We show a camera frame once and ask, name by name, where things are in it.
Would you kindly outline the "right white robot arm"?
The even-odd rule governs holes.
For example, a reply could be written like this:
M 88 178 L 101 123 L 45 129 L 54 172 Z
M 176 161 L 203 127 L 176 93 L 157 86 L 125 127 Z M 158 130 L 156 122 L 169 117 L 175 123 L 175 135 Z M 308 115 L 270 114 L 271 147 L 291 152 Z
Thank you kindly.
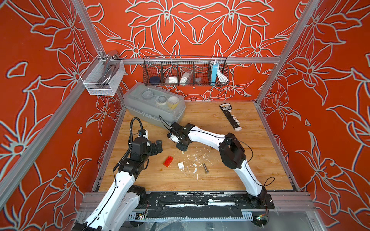
M 176 122 L 168 130 L 167 137 L 176 143 L 177 149 L 183 152 L 192 142 L 199 142 L 219 151 L 222 163 L 237 173 L 251 202 L 263 205 L 268 201 L 266 187 L 252 172 L 245 149 L 233 133 L 221 135 L 205 131 L 190 123 L 181 126 Z

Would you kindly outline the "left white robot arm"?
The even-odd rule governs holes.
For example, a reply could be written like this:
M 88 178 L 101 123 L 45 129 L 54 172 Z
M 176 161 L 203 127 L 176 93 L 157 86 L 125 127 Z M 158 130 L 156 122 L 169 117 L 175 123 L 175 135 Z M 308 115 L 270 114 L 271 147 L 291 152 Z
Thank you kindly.
M 118 171 L 111 187 L 84 223 L 75 223 L 74 231 L 118 231 L 131 212 L 145 204 L 145 188 L 135 185 L 147 168 L 149 157 L 163 152 L 162 141 L 146 137 L 132 140 L 125 158 L 113 168 Z

